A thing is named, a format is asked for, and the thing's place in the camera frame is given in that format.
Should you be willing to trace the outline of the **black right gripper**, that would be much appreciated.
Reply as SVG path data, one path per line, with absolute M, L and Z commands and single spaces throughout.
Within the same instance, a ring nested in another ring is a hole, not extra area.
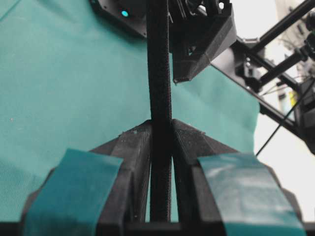
M 169 0 L 173 82 L 191 81 L 237 38 L 229 0 Z

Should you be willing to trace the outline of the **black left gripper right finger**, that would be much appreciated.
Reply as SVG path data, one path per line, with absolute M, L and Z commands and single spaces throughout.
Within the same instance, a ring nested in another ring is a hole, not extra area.
M 172 121 L 179 220 L 190 236 L 303 236 L 271 169 L 177 119 Z

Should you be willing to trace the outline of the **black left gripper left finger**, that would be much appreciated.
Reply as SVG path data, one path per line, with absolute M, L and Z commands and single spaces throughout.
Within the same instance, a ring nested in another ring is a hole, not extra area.
M 98 219 L 95 236 L 121 236 L 125 222 L 145 220 L 152 130 L 152 123 L 147 120 L 88 151 L 123 160 Z M 28 196 L 21 215 L 21 235 L 28 210 L 56 167 L 51 169 L 42 185 Z

